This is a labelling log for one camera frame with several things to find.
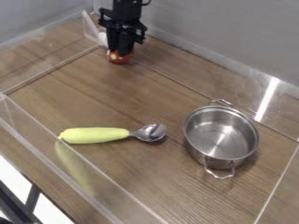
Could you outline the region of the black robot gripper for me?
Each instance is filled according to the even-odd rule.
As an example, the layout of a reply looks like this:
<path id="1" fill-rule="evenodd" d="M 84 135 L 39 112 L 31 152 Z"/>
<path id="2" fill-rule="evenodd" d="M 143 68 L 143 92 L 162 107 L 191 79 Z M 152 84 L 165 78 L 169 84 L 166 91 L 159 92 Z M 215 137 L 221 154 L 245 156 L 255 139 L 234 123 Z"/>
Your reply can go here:
<path id="1" fill-rule="evenodd" d="M 108 50 L 116 49 L 120 56 L 127 56 L 135 43 L 143 44 L 146 39 L 147 27 L 140 22 L 142 9 L 99 9 L 99 24 L 107 28 Z"/>

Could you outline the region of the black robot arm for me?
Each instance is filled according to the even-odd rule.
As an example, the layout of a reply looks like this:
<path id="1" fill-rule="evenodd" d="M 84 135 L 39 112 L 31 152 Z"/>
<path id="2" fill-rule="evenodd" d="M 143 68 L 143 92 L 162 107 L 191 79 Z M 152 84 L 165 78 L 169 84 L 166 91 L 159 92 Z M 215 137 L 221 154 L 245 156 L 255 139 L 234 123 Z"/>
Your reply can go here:
<path id="1" fill-rule="evenodd" d="M 114 0 L 112 8 L 99 9 L 99 25 L 107 29 L 107 45 L 111 52 L 127 56 L 135 43 L 143 44 L 147 27 L 140 22 L 142 9 L 152 2 L 143 0 Z"/>

